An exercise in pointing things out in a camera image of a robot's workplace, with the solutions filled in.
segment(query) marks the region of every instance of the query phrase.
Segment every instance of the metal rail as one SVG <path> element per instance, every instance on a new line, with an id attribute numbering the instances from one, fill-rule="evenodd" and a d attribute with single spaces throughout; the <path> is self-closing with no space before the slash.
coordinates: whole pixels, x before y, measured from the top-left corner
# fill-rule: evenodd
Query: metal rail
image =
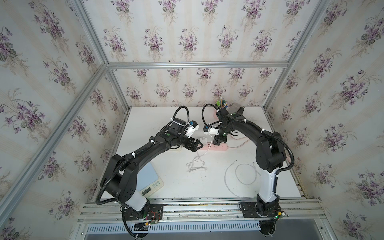
<path id="1" fill-rule="evenodd" d="M 132 62 L 109 63 L 110 69 L 140 68 L 285 68 L 287 61 Z"/>

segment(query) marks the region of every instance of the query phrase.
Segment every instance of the white arm segment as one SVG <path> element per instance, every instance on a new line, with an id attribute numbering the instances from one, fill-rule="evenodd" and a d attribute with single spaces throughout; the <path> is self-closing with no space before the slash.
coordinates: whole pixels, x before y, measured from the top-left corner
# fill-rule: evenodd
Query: white arm segment
<path id="1" fill-rule="evenodd" d="M 267 170 L 262 170 L 259 197 L 264 202 L 272 202 L 276 199 L 276 195 L 273 192 L 273 184 L 275 182 L 275 173 L 278 169 L 279 168 L 274 169 L 271 173 L 269 173 Z"/>

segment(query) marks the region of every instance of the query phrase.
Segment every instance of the purple flower pattern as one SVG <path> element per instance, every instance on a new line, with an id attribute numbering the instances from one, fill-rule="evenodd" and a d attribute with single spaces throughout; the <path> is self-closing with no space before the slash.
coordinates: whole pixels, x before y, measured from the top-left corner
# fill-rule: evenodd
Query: purple flower pattern
<path id="1" fill-rule="evenodd" d="M 296 158 L 295 160 L 295 164 L 294 164 L 294 169 L 296 170 L 296 172 L 298 174 L 301 174 L 303 172 L 303 170 L 307 171 L 307 168 L 305 167 L 305 165 L 301 162 L 300 158 Z"/>
<path id="2" fill-rule="evenodd" d="M 155 108 L 155 107 L 157 107 L 157 104 L 154 103 L 154 102 L 151 102 L 150 100 L 145 100 L 144 104 L 143 104 L 143 107 L 153 107 L 153 108 Z"/>
<path id="3" fill-rule="evenodd" d="M 228 79 L 228 83 L 230 86 L 236 86 L 240 80 L 243 78 L 243 74 L 245 73 L 244 68 L 231 68 L 229 69 L 228 75 L 231 76 L 230 79 Z"/>
<path id="4" fill-rule="evenodd" d="M 288 94 L 291 91 L 291 88 L 297 87 L 300 81 L 300 78 L 297 75 L 298 75 L 298 71 L 296 69 L 294 69 L 292 72 L 289 73 L 287 77 L 287 82 L 285 83 L 285 86 L 284 86 L 284 89 L 285 89 L 284 94 Z"/>
<path id="5" fill-rule="evenodd" d="M 297 136 L 293 140 L 293 148 L 299 148 L 300 146 L 304 145 L 308 147 L 310 145 L 310 142 L 312 142 L 312 140 L 308 137 L 309 134 L 310 132 L 307 127 L 304 127 L 303 129 L 298 129 L 296 133 Z"/>
<path id="6" fill-rule="evenodd" d="M 347 76 L 347 80 L 340 83 L 343 90 L 335 93 L 331 98 L 333 102 L 331 106 L 334 109 L 345 109 L 346 104 L 354 105 L 356 100 L 364 100 L 364 96 L 368 93 L 368 86 L 371 81 L 375 83 L 382 82 L 378 78 L 379 75 L 366 76 L 366 72 L 363 70 L 358 71 L 357 75 Z"/>
<path id="7" fill-rule="evenodd" d="M 22 131 L 23 128 L 28 130 L 28 138 L 39 142 L 39 138 L 46 139 L 51 132 L 48 126 L 51 121 L 44 121 L 45 114 L 39 111 L 38 104 L 31 101 L 23 101 L 17 99 L 16 96 L 21 94 L 19 89 L 13 91 L 12 96 L 8 91 L 8 102 L 0 104 L 0 113 L 8 115 L 5 117 L 5 125 L 12 126 L 15 134 Z"/>
<path id="8" fill-rule="evenodd" d="M 100 158 L 102 159 L 104 165 L 107 164 L 110 153 L 111 153 L 111 149 L 106 148 L 104 145 L 103 153 L 100 155 Z"/>
<path id="9" fill-rule="evenodd" d="M 277 68 L 260 68 L 259 73 L 259 82 L 260 84 L 265 83 L 268 80 L 269 75 L 272 72 L 276 72 Z"/>
<path id="10" fill-rule="evenodd" d="M 22 56 L 21 53 L 17 53 L 13 49 L 13 44 L 10 43 L 9 36 L 12 36 L 13 34 L 11 31 L 3 27 L 0 33 L 0 61 L 4 62 L 2 65 L 3 67 L 7 68 L 9 66 L 9 69 L 14 75 L 17 75 L 17 68 L 19 67 L 26 76 L 28 66 L 25 64 L 26 60 L 20 59 Z"/>
<path id="11" fill-rule="evenodd" d="M 29 2 L 29 6 L 35 11 L 35 22 L 40 24 L 41 33 L 49 33 L 51 35 L 51 43 L 56 48 L 63 51 L 66 55 L 69 51 L 68 39 L 64 38 L 64 29 L 60 26 L 60 19 L 55 13 L 41 2 Z"/>
<path id="12" fill-rule="evenodd" d="M 336 178 L 334 177 L 334 169 L 332 169 L 332 164 L 322 165 L 319 164 L 319 167 L 317 168 L 317 172 L 313 172 L 313 184 L 315 186 L 320 186 L 322 184 L 324 185 L 330 185 L 331 188 L 336 187 Z"/>
<path id="13" fill-rule="evenodd" d="M 329 4 L 327 10 L 325 11 L 326 16 L 320 24 L 319 36 L 325 35 L 329 32 L 329 28 L 331 28 L 332 23 L 336 21 L 337 17 L 344 16 L 347 12 L 347 5 L 348 3 L 346 0 L 332 1 Z"/>
<path id="14" fill-rule="evenodd" d="M 357 53 L 352 57 L 366 54 L 368 48 L 373 49 L 373 44 L 381 39 L 381 36 L 384 34 L 384 7 L 381 9 L 379 14 L 375 17 L 368 19 L 369 22 L 365 24 L 364 33 L 361 35 L 360 39 L 356 39 L 356 45 L 352 49 L 356 49 Z"/>
<path id="15" fill-rule="evenodd" d="M 367 223 L 367 216 L 365 215 L 355 215 L 351 211 L 345 215 L 346 219 L 339 219 L 339 227 L 340 229 L 336 229 L 343 238 L 347 236 L 351 238 L 356 238 L 359 240 L 370 239 L 374 240 L 369 233 L 372 225 Z"/>
<path id="16" fill-rule="evenodd" d="M 68 128 L 68 133 L 74 138 L 76 135 L 78 136 L 78 141 L 83 143 L 83 141 L 88 142 L 89 139 L 89 128 L 87 124 L 83 120 L 84 118 L 77 116 L 72 122 L 72 125 Z"/>
<path id="17" fill-rule="evenodd" d="M 16 231 L 16 228 L 11 225 L 14 220 L 15 218 L 12 217 L 8 219 L 7 226 L 5 226 L 1 232 L 2 240 L 29 240 L 31 237 L 29 230 L 25 231 L 25 229 L 23 229 Z"/>
<path id="18" fill-rule="evenodd" d="M 108 29 L 104 29 L 104 45 L 109 46 L 111 48 L 111 55 L 113 58 L 116 58 L 119 62 L 124 61 L 126 55 L 123 53 L 125 52 L 125 42 L 123 42 L 123 39 L 118 35 L 118 32 L 120 31 L 120 28 L 113 27 L 111 31 Z"/>
<path id="19" fill-rule="evenodd" d="M 249 100 L 247 106 L 255 106 L 255 107 L 258 107 L 258 106 L 261 106 L 263 104 L 263 102 L 265 101 L 265 99 L 267 98 L 268 96 L 268 93 L 271 91 L 272 87 L 269 87 L 264 93 L 263 93 L 263 98 L 260 100 L 260 101 L 256 101 L 255 99 L 251 99 Z"/>
<path id="20" fill-rule="evenodd" d="M 294 113 L 292 112 L 292 106 L 290 103 L 288 103 L 287 106 L 283 106 L 283 112 L 280 114 L 280 124 L 284 124 L 287 120 L 292 120 L 293 115 Z"/>
<path id="21" fill-rule="evenodd" d="M 251 45 L 255 47 L 250 55 L 253 61 L 258 61 L 264 56 L 264 52 L 268 51 L 268 47 L 272 45 L 272 33 L 274 31 L 276 31 L 274 28 L 271 28 L 268 31 L 260 30 L 259 35 L 256 36 Z"/>
<path id="22" fill-rule="evenodd" d="M 265 9 L 265 0 L 244 0 L 244 3 L 242 10 L 246 12 L 246 15 L 242 18 L 240 26 L 244 26 L 245 32 L 257 25 L 255 20 L 261 17 L 262 10 Z"/>
<path id="23" fill-rule="evenodd" d="M 47 164 L 44 165 L 43 169 L 40 171 L 38 180 L 45 179 L 45 177 L 50 178 L 50 182 L 55 180 L 59 181 L 59 174 L 62 174 L 65 177 L 66 169 L 60 164 L 57 163 L 55 159 L 56 152 L 54 151 L 49 157 Z"/>
<path id="24" fill-rule="evenodd" d="M 109 0 L 111 4 L 116 6 L 117 15 L 120 18 L 120 21 L 125 20 L 127 25 L 132 22 L 133 17 L 129 11 L 129 3 L 133 0 Z"/>
<path id="25" fill-rule="evenodd" d="M 232 30 L 231 26 L 222 28 L 222 33 L 217 36 L 218 41 L 220 42 L 220 53 L 223 54 L 223 57 L 228 55 L 231 52 L 231 45 L 238 36 L 236 35 L 237 30 Z"/>
<path id="26" fill-rule="evenodd" d="M 149 68 L 133 69 L 133 72 L 136 73 L 137 79 L 142 83 L 147 82 L 147 71 L 149 71 Z"/>
<path id="27" fill-rule="evenodd" d="M 287 1 L 285 3 L 286 7 L 288 8 L 286 11 L 286 14 L 284 14 L 284 20 L 283 22 L 287 21 L 288 25 L 292 25 L 295 21 L 296 16 L 298 15 L 299 11 L 303 8 L 303 6 L 306 4 L 309 4 L 311 0 L 308 0 L 305 2 L 305 0 L 291 0 Z"/>
<path id="28" fill-rule="evenodd" d="M 141 93 L 137 89 L 137 86 L 127 87 L 126 94 L 128 97 L 131 98 L 131 101 L 137 105 L 139 102 L 141 102 Z"/>
<path id="29" fill-rule="evenodd" d="M 163 6 L 163 16 L 164 21 L 167 19 L 169 20 L 169 25 L 171 26 L 172 23 L 175 22 L 176 16 L 175 16 L 175 7 L 176 7 L 176 0 L 158 0 L 159 4 Z"/>
<path id="30" fill-rule="evenodd" d="M 225 93 L 227 90 L 225 89 L 225 86 L 221 86 L 220 83 L 219 84 L 215 84 L 214 87 L 211 89 L 211 92 L 212 92 L 212 97 L 213 97 L 213 100 L 214 101 L 217 101 L 221 98 L 221 96 L 223 95 L 223 93 Z"/>
<path id="31" fill-rule="evenodd" d="M 80 36 L 80 42 L 76 42 L 78 48 L 78 55 L 81 58 L 82 63 L 87 63 L 89 73 L 93 74 L 96 72 L 97 64 L 95 63 L 96 58 L 93 56 L 93 50 L 90 46 L 85 43 L 85 36 Z"/>
<path id="32" fill-rule="evenodd" d="M 243 84 L 237 92 L 239 93 L 239 100 L 243 102 L 248 98 L 248 95 L 253 92 L 253 87 L 248 84 Z"/>
<path id="33" fill-rule="evenodd" d="M 167 72 L 169 73 L 170 80 L 174 83 L 177 83 L 179 81 L 179 75 L 182 70 L 182 68 L 168 68 Z"/>
<path id="34" fill-rule="evenodd" d="M 212 73 L 212 68 L 198 68 L 196 74 L 200 77 L 197 79 L 197 83 L 200 83 L 201 86 L 207 85 L 207 83 L 209 83 L 209 79 L 212 77 Z"/>
<path id="35" fill-rule="evenodd" d="M 153 58 L 153 61 L 159 61 L 163 51 L 163 38 L 159 35 L 161 28 L 155 27 L 152 31 L 147 28 L 145 32 L 148 34 L 144 36 L 144 45 L 149 47 L 148 56 Z"/>
<path id="36" fill-rule="evenodd" d="M 53 223 L 67 217 L 67 219 L 74 217 L 74 212 L 80 211 L 79 203 L 71 197 L 71 191 L 61 193 L 60 199 L 53 202 L 54 207 L 48 210 L 48 214 L 54 216 Z"/>
<path id="37" fill-rule="evenodd" d="M 312 96 L 307 96 L 307 100 L 305 101 L 305 105 L 301 109 L 301 112 L 304 113 L 301 117 L 302 118 L 308 118 L 308 116 L 313 112 L 320 112 L 321 106 L 324 105 L 323 102 L 320 101 L 321 96 L 320 94 L 314 92 Z"/>
<path id="38" fill-rule="evenodd" d="M 334 58 L 336 56 L 341 56 L 341 53 L 338 52 L 339 50 L 331 52 L 330 48 L 326 48 L 325 52 L 320 54 L 319 57 L 313 61 L 315 67 L 307 74 L 307 82 L 309 84 L 317 82 L 318 77 L 323 78 L 326 73 L 330 72 Z"/>
<path id="39" fill-rule="evenodd" d="M 317 147 L 320 148 L 320 151 L 329 154 L 329 150 L 332 152 L 336 152 L 338 149 L 343 150 L 348 137 L 357 139 L 354 132 L 344 131 L 344 128 L 345 126 L 340 123 L 337 127 L 331 125 L 328 129 L 324 129 L 326 136 L 317 139 L 319 141 Z"/>
<path id="40" fill-rule="evenodd" d="M 367 202 L 370 206 L 384 204 L 384 172 L 375 174 L 367 170 L 365 173 L 357 175 L 361 179 L 360 182 L 353 180 L 347 183 L 349 188 L 346 192 L 352 194 L 352 199 L 362 204 Z"/>
<path id="41" fill-rule="evenodd" d="M 121 123 L 117 122 L 112 128 L 113 128 L 113 131 L 115 132 L 115 134 L 117 135 L 119 133 L 120 128 L 121 128 Z"/>
<path id="42" fill-rule="evenodd" d="M 180 102 L 179 100 L 172 100 L 172 103 L 169 106 L 170 107 L 181 107 L 181 106 L 184 106 L 184 104 L 182 102 Z"/>
<path id="43" fill-rule="evenodd" d="M 294 38 L 289 39 L 289 42 L 288 42 L 288 44 L 286 45 L 286 47 L 288 48 L 288 51 L 286 51 L 286 52 L 284 53 L 284 56 L 283 56 L 284 59 L 288 59 L 289 55 L 290 55 L 291 52 L 292 52 L 293 47 L 296 45 L 297 39 L 299 39 L 300 33 L 301 33 L 301 31 L 298 31 L 298 32 L 296 33 L 296 36 L 295 36 Z"/>
<path id="44" fill-rule="evenodd" d="M 81 156 L 76 156 L 77 159 L 74 161 L 74 164 L 78 167 L 78 172 L 86 171 L 87 173 L 92 173 L 93 170 L 96 170 L 96 164 L 91 160 L 90 155 L 90 151 L 85 151 Z"/>
<path id="45" fill-rule="evenodd" d="M 200 1 L 201 5 L 204 6 L 204 12 L 203 12 L 204 21 L 208 20 L 208 25 L 213 23 L 216 19 L 215 15 L 217 13 L 215 13 L 215 11 L 216 11 L 216 8 L 217 8 L 219 1 L 223 2 L 223 0 L 203 0 L 203 1 Z"/>
<path id="46" fill-rule="evenodd" d="M 109 137 L 109 131 L 107 129 L 107 126 L 105 125 L 105 119 L 100 119 L 98 121 L 95 121 L 96 123 L 94 124 L 96 128 L 97 135 L 103 136 L 103 138 Z"/>
<path id="47" fill-rule="evenodd" d="M 99 88 L 95 88 L 92 94 L 89 96 L 92 106 L 96 104 L 99 112 L 104 112 L 105 110 L 105 101 L 103 101 L 103 98 L 104 97 L 101 95 Z"/>
<path id="48" fill-rule="evenodd" d="M 109 109 L 110 110 L 113 110 L 116 114 L 120 113 L 117 97 L 115 97 L 115 96 L 109 97 L 108 103 L 109 103 Z"/>
<path id="49" fill-rule="evenodd" d="M 160 100 L 164 102 L 168 100 L 168 93 L 170 93 L 170 90 L 167 86 L 164 86 L 163 84 L 156 84 L 155 92 Z"/>
<path id="50" fill-rule="evenodd" d="M 184 88 L 181 92 L 184 94 L 185 100 L 190 103 L 194 99 L 193 95 L 197 92 L 197 89 L 195 86 L 188 83 L 184 84 Z"/>
<path id="51" fill-rule="evenodd" d="M 195 55 L 193 52 L 197 51 L 197 37 L 195 36 L 195 32 L 199 28 L 192 27 L 189 31 L 186 28 L 182 29 L 182 35 L 180 36 L 179 45 L 183 46 L 183 50 L 181 51 L 181 56 L 185 57 L 186 61 L 190 61 L 192 57 Z"/>
<path id="52" fill-rule="evenodd" d="M 95 178 L 92 180 L 92 182 L 90 184 L 88 184 L 86 187 L 85 187 L 85 191 L 83 192 L 83 194 L 85 196 L 87 196 L 87 200 L 88 201 L 91 201 L 92 198 L 93 198 L 93 195 L 95 194 L 96 192 L 96 189 L 97 189 L 97 186 L 98 186 L 98 179 Z"/>
<path id="53" fill-rule="evenodd" d="M 67 91 L 68 94 L 76 94 L 76 86 L 74 82 L 68 76 L 68 65 L 60 61 L 60 57 L 57 60 L 48 59 L 47 62 L 44 62 L 44 67 L 49 71 L 48 79 L 54 83 L 60 83 L 63 87 L 62 89 Z"/>

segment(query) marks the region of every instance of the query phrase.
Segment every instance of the metal vent grille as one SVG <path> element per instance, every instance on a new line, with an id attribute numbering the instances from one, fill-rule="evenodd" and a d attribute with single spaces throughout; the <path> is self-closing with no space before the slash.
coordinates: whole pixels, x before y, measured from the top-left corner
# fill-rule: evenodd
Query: metal vent grille
<path id="1" fill-rule="evenodd" d="M 128 223 L 132 232 L 133 223 Z M 172 232 L 224 232 L 224 231 L 255 231 L 260 230 L 259 221 L 209 221 L 209 222 L 161 222 L 149 226 L 147 233 Z M 122 223 L 89 224 L 87 234 L 127 233 Z"/>

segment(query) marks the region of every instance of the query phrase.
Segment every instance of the white cable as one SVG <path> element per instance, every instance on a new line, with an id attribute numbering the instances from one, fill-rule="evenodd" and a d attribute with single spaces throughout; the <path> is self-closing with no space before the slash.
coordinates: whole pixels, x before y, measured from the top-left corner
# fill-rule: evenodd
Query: white cable
<path id="1" fill-rule="evenodd" d="M 224 183 L 225 183 L 225 186 L 227 187 L 227 189 L 233 194 L 233 195 L 235 195 L 236 197 L 239 197 L 239 198 L 244 198 L 244 199 L 248 199 L 248 198 L 255 198 L 255 197 L 257 197 L 257 195 L 256 196 L 254 196 L 254 197 L 241 197 L 241 196 L 239 196 L 239 195 L 236 195 L 233 191 L 231 191 L 231 189 L 229 189 L 229 187 L 228 187 L 228 185 L 227 185 L 227 180 L 225 179 L 225 177 L 227 176 L 227 171 L 228 171 L 228 169 L 229 169 L 229 167 L 230 166 L 232 166 L 233 164 L 235 164 L 237 162 L 237 160 L 235 160 L 231 165 L 229 165 L 228 167 L 227 167 L 227 169 L 225 170 L 225 173 L 224 173 Z M 255 174 L 256 174 L 256 178 L 257 178 L 257 171 L 256 171 L 256 167 L 255 167 L 255 163 L 253 163 L 253 167 L 252 168 L 254 168 L 254 170 L 255 170 Z"/>
<path id="2" fill-rule="evenodd" d="M 206 170 L 206 168 L 204 167 L 205 162 L 201 159 L 201 157 L 204 156 L 204 155 L 209 151 L 209 149 L 211 148 L 212 143 L 213 143 L 213 141 L 214 141 L 214 138 L 212 137 L 211 134 L 208 134 L 208 133 L 207 133 L 207 134 L 204 134 L 204 136 L 206 136 L 206 135 L 211 136 L 211 144 L 209 145 L 207 151 L 206 151 L 205 153 L 203 153 L 203 155 L 199 155 L 199 153 L 196 152 L 196 153 L 197 153 L 197 156 L 193 158 L 192 162 L 188 162 L 188 163 L 186 164 L 187 168 L 189 169 L 189 172 L 192 172 L 192 171 L 194 171 L 194 170 Z M 202 164 L 201 167 L 194 167 L 194 164 L 195 164 L 196 162 L 201 162 L 201 164 Z"/>

